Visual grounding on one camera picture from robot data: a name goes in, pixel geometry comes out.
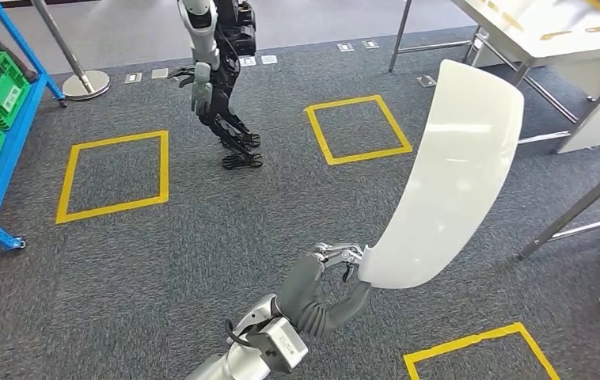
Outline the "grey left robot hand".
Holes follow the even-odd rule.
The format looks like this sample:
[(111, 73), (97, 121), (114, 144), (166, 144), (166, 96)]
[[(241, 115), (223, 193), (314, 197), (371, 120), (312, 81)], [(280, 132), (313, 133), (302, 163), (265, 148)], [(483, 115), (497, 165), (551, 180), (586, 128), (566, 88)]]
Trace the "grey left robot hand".
[(319, 302), (317, 287), (324, 272), (338, 264), (346, 264), (343, 281), (347, 282), (363, 259), (356, 244), (329, 245), (318, 243), (298, 260), (276, 297), (279, 312), (299, 331), (323, 337), (350, 321), (368, 301), (371, 284), (357, 283), (349, 296), (331, 306)]

